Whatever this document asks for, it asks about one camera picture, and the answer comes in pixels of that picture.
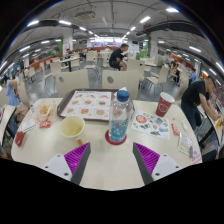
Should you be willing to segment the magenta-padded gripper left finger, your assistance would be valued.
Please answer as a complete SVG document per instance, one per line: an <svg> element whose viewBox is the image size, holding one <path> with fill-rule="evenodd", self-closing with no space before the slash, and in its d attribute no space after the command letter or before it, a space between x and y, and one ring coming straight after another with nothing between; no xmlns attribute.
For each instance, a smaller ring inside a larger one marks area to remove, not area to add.
<svg viewBox="0 0 224 224"><path fill-rule="evenodd" d="M65 155L56 154L43 166L43 169L79 185L90 153L90 144L86 143Z"/></svg>

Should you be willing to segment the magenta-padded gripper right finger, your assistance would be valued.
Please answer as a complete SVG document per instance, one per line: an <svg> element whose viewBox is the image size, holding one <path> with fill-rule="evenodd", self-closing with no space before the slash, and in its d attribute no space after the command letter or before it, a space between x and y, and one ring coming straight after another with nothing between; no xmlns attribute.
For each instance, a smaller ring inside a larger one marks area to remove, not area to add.
<svg viewBox="0 0 224 224"><path fill-rule="evenodd" d="M133 154L145 185L182 169L168 154L158 154L136 142L133 143Z"/></svg>

